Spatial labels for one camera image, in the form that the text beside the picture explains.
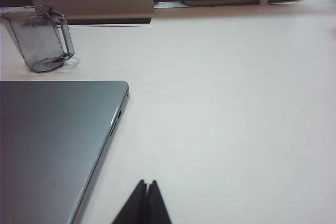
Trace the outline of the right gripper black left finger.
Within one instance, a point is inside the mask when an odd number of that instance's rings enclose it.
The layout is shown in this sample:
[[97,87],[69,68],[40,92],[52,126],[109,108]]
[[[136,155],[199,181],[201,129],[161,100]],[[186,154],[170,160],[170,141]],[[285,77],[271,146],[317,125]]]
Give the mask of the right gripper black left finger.
[[113,220],[113,224],[142,223],[142,208],[145,199],[146,188],[147,186],[144,180],[140,180]]

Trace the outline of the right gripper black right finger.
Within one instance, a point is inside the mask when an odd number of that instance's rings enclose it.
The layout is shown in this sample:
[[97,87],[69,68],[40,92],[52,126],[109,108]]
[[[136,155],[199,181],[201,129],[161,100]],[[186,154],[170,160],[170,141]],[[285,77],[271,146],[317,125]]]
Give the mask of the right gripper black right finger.
[[148,191],[148,223],[172,223],[156,180],[150,184]]

